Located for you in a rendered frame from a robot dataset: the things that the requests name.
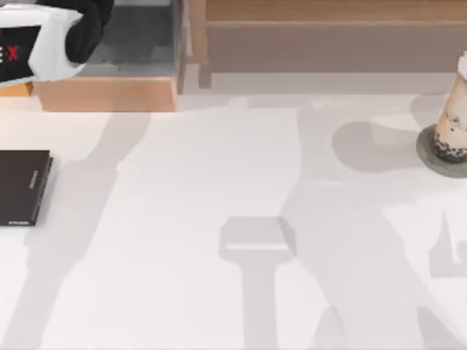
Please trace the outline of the pulled-out wooden drawer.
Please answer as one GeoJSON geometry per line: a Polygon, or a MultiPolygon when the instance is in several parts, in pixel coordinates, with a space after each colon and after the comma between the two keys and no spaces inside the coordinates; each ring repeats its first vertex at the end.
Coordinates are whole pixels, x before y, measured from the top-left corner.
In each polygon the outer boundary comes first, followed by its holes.
{"type": "Polygon", "coordinates": [[[70,78],[176,77],[180,84],[181,17],[181,0],[115,0],[102,40],[70,78]]]}

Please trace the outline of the black book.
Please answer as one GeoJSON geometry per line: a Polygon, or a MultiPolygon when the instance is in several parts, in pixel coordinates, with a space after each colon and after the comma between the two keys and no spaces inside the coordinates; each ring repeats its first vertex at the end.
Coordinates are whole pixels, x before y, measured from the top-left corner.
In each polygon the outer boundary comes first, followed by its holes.
{"type": "Polygon", "coordinates": [[[49,150],[0,150],[0,227],[35,226],[52,164],[49,150]]]}

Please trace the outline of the grey round coaster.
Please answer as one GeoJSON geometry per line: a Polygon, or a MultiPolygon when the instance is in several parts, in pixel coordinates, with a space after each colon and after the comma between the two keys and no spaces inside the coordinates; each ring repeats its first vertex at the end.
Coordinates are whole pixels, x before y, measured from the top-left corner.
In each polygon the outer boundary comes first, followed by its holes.
{"type": "Polygon", "coordinates": [[[467,179],[467,161],[451,163],[435,153],[435,130],[436,124],[432,124],[419,132],[415,146],[418,157],[434,173],[453,179],[467,179]]]}

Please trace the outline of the bubble tea cup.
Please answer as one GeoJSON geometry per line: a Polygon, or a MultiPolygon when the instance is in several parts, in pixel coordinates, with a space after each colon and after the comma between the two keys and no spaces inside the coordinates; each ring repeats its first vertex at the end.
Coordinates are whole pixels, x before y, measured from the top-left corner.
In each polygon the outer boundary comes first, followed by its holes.
{"type": "Polygon", "coordinates": [[[434,150],[451,163],[467,160],[467,50],[458,59],[455,80],[437,122],[434,150]]]}

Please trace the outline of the pale wooden drawer front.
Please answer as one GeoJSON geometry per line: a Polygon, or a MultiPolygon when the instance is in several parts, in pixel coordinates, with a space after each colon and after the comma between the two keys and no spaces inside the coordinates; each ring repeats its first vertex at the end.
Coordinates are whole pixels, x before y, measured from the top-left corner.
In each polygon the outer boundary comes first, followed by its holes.
{"type": "Polygon", "coordinates": [[[173,112],[178,85],[176,77],[75,77],[34,91],[47,112],[173,112]]]}

